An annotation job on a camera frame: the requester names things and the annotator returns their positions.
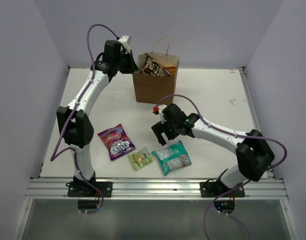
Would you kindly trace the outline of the brown Kettle sea salt chips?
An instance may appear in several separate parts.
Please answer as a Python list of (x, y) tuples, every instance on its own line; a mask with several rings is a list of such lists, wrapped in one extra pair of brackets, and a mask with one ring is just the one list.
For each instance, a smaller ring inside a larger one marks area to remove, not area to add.
[(171, 74), (157, 60), (146, 54), (143, 67), (140, 71), (143, 75), (154, 77), (170, 77)]

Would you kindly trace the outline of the teal snack packet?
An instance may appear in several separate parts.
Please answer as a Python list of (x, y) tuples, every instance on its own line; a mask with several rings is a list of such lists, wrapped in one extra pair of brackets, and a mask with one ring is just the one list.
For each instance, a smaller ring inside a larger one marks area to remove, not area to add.
[(157, 158), (164, 176), (192, 164), (189, 154), (181, 140), (166, 148), (154, 150), (151, 154)]

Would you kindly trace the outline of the brown paper bag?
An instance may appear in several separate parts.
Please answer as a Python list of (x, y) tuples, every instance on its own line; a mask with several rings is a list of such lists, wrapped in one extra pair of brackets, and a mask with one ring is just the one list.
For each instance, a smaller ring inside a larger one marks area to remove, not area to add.
[[(175, 75), (172, 76), (151, 76), (141, 74), (146, 55), (150, 55), (155, 60), (165, 61), (177, 65)], [(165, 53), (158, 53), (155, 49), (145, 52), (137, 57), (138, 71), (132, 74), (135, 99), (138, 103), (165, 104), (173, 103), (179, 70), (180, 57), (169, 54), (169, 48)]]

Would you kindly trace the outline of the orange Kettle honey dijon chips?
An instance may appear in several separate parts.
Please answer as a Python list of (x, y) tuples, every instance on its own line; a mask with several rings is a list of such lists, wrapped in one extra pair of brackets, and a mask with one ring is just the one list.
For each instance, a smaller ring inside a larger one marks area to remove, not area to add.
[(170, 77), (175, 75), (178, 66), (176, 64), (172, 64), (165, 61), (159, 61), (161, 66), (161, 76)]

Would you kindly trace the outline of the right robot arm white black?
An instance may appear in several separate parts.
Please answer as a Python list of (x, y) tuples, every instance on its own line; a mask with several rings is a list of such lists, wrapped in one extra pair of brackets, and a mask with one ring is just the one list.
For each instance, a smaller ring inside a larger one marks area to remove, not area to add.
[(259, 181), (275, 159), (272, 149), (258, 130), (242, 132), (223, 128), (197, 113), (186, 115), (174, 103), (155, 106), (153, 113), (160, 120), (151, 129), (162, 146), (167, 140), (182, 135), (209, 141), (235, 154), (237, 164), (206, 185), (206, 189), (214, 195), (225, 197), (245, 181)]

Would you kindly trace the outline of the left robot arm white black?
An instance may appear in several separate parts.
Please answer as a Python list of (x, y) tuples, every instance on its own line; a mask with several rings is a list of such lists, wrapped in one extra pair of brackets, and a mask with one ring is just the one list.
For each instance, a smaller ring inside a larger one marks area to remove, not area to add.
[(92, 196), (97, 191), (96, 174), (91, 163), (90, 143), (94, 128), (89, 115), (100, 93), (117, 73), (132, 74), (138, 70), (130, 48), (130, 35), (107, 40), (104, 51), (92, 58), (90, 73), (75, 98), (56, 111), (59, 140), (71, 151), (75, 173), (67, 184), (69, 191)]

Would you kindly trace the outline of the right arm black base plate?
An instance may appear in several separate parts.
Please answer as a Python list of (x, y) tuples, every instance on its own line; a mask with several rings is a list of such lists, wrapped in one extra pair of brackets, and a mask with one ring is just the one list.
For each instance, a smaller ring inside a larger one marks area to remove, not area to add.
[[(221, 194), (228, 192), (230, 189), (222, 184), (219, 180), (208, 179), (199, 183), (200, 195), (202, 198), (215, 198)], [(243, 198), (245, 197), (245, 191), (243, 187), (234, 190), (230, 194), (224, 195), (224, 197), (231, 198)]]

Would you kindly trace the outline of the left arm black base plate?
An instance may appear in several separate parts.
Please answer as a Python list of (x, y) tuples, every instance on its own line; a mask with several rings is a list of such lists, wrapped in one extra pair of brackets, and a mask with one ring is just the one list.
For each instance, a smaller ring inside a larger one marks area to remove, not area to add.
[[(94, 187), (99, 189), (104, 198), (112, 196), (113, 183), (111, 181), (96, 181), (93, 183)], [(86, 184), (84, 181), (74, 183), (73, 181), (65, 184), (68, 187), (68, 197), (87, 198), (87, 197), (101, 197), (98, 191)]]

